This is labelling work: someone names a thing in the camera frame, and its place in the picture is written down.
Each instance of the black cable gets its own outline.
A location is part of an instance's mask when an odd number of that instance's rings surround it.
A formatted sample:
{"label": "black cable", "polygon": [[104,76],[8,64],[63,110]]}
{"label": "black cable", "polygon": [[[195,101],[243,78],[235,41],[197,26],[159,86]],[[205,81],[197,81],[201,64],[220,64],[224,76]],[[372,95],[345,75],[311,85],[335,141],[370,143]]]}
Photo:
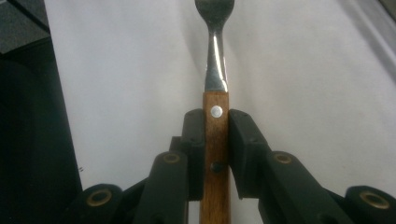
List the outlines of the black cable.
{"label": "black cable", "polygon": [[41,20],[39,20],[35,15],[33,15],[29,10],[27,10],[23,5],[18,3],[15,0],[7,0],[12,6],[14,6],[20,13],[26,16],[29,20],[31,20],[34,24],[36,24],[43,31],[47,32],[50,35],[50,28],[48,25],[44,24]]}

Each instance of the white sheet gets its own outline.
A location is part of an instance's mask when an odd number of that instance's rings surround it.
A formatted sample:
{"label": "white sheet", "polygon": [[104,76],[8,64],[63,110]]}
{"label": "white sheet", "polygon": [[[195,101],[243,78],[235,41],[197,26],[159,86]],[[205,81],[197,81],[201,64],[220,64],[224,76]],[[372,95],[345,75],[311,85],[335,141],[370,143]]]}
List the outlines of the white sheet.
{"label": "white sheet", "polygon": [[[201,107],[205,23],[193,0],[46,7],[83,187],[126,189]],[[235,1],[224,30],[231,107],[323,187],[396,196],[395,39],[373,0]],[[233,223],[261,222],[257,200],[233,189],[232,204]]]}

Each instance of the wooden handle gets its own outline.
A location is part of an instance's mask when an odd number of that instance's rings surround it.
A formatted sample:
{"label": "wooden handle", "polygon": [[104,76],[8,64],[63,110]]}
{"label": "wooden handle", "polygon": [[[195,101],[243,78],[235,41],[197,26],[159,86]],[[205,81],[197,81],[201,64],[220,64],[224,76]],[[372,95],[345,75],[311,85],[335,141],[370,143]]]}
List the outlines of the wooden handle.
{"label": "wooden handle", "polygon": [[[213,106],[222,114],[212,116]],[[230,182],[228,168],[228,92],[204,93],[205,185],[201,201],[201,224],[230,224]]]}

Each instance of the metal rivet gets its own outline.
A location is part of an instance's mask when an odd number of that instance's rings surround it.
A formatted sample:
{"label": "metal rivet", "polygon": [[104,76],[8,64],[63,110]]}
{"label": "metal rivet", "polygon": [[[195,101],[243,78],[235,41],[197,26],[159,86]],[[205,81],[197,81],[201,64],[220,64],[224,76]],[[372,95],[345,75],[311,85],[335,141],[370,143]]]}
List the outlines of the metal rivet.
{"label": "metal rivet", "polygon": [[388,209],[390,207],[390,204],[386,199],[369,190],[362,191],[360,196],[362,200],[370,204],[372,207],[379,209]]}
{"label": "metal rivet", "polygon": [[91,207],[101,206],[108,203],[111,199],[112,193],[109,189],[99,189],[94,191],[87,199],[87,205]]}
{"label": "metal rivet", "polygon": [[275,158],[275,160],[277,160],[278,162],[283,163],[283,164],[291,163],[291,157],[286,154],[283,154],[283,153],[276,153],[274,155],[274,158]]}
{"label": "metal rivet", "polygon": [[219,163],[219,162],[213,162],[212,164],[210,164],[210,170],[213,173],[220,173],[224,168],[224,165]]}
{"label": "metal rivet", "polygon": [[218,119],[222,115],[222,108],[218,105],[214,105],[210,109],[210,114],[212,115],[213,118]]}
{"label": "metal rivet", "polygon": [[169,153],[163,156],[163,160],[166,163],[176,163],[180,161],[180,157],[175,153]]}

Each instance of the white tablecloth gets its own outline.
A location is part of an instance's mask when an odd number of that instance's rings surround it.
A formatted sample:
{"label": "white tablecloth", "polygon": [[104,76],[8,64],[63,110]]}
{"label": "white tablecloth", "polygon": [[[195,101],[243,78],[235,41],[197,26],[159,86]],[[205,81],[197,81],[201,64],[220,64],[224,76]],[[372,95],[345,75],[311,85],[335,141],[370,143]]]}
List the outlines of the white tablecloth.
{"label": "white tablecloth", "polygon": [[[46,7],[83,187],[126,189],[202,105],[205,23],[193,0]],[[396,196],[395,27],[375,0],[236,0],[224,29],[231,107],[323,187]],[[257,200],[232,186],[233,223],[260,223]]]}

